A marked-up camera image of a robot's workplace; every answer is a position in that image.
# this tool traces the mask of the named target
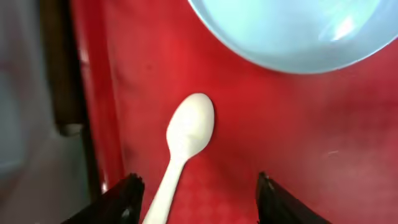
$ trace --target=red surface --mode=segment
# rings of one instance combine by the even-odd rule
[[[143,177],[141,217],[169,160],[169,119],[203,92],[215,131],[185,166],[169,223],[255,223],[260,170],[333,223],[398,223],[398,41],[343,70],[288,75],[232,53],[184,0],[81,2],[100,165],[119,178],[122,153]]]

